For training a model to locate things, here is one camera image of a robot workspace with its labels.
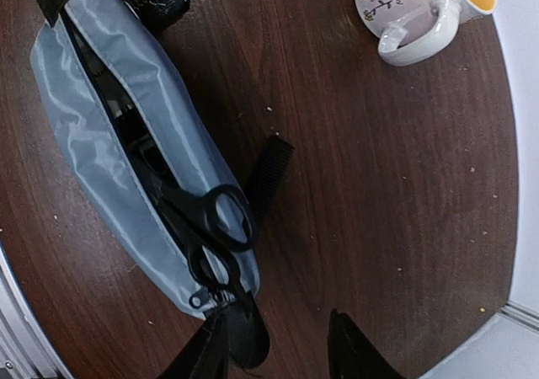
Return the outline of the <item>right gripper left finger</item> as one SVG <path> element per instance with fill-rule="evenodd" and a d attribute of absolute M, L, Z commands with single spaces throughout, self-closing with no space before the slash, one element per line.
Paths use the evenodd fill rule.
<path fill-rule="evenodd" d="M 243 369 L 252 367 L 249 360 L 249 324 L 253 316 L 238 305 L 212 313 L 191 337 L 161 378 L 226 378 L 234 362 Z"/>

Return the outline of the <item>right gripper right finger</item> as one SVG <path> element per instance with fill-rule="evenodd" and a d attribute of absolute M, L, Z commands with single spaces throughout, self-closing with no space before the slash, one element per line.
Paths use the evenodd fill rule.
<path fill-rule="evenodd" d="M 335 308 L 328 322 L 328 371 L 330 378 L 403 379 L 351 317 Z"/>

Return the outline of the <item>small black-handled scissors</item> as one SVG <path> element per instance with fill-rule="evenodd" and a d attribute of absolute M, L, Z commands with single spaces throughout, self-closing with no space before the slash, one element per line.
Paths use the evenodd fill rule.
<path fill-rule="evenodd" d="M 242 229 L 246 238 L 244 242 L 238 241 L 224 229 L 217 210 L 221 197 L 228 198 L 243 217 Z M 237 300 L 244 301 L 247 292 L 241 284 L 241 272 L 234 254 L 249 251 L 258 238 L 258 231 L 253 213 L 241 189 L 231 184 L 221 184 L 206 194 L 197 196 L 163 182 L 157 194 L 155 208 L 182 244 L 189 272 L 195 281 L 212 290 L 227 291 Z M 220 282 L 204 271 L 202 260 L 206 250 L 216 256 L 223 265 L 227 272 L 226 282 Z"/>

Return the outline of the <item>black silver hair clipper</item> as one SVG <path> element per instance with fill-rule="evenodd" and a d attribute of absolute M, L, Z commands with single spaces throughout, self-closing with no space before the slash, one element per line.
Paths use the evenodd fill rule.
<path fill-rule="evenodd" d="M 104 104 L 120 146 L 144 188 L 159 196 L 163 186 L 177 189 L 171 168 L 157 147 L 133 100 L 120 81 L 99 59 L 81 33 L 68 28 L 77 52 Z"/>

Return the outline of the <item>grey zipper pouch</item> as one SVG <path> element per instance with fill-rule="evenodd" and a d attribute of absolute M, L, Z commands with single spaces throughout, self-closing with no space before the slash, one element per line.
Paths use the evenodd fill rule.
<path fill-rule="evenodd" d="M 56 140 L 99 215 L 151 281 L 204 324 L 198 367 L 260 366 L 259 213 L 158 36 L 190 0 L 35 0 L 32 67 Z"/>

